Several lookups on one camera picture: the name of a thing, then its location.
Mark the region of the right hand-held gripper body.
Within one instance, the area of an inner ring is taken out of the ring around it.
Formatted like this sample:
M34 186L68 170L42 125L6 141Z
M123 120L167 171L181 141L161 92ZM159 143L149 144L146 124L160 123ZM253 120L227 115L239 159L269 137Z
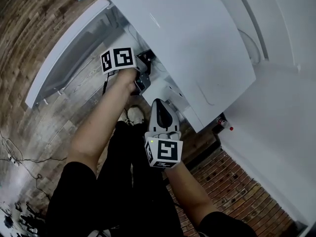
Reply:
M145 151L151 167L173 168L181 161L183 142L180 140L177 114L161 99L152 103Z

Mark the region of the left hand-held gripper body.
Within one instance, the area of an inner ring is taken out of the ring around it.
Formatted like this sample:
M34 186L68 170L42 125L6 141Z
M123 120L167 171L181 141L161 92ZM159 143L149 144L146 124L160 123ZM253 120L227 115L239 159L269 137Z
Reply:
M111 77L119 70L133 68L137 71L134 84L136 90L133 95L142 95L151 85L149 75L137 69L136 55L132 47L109 48L100 55L102 73Z

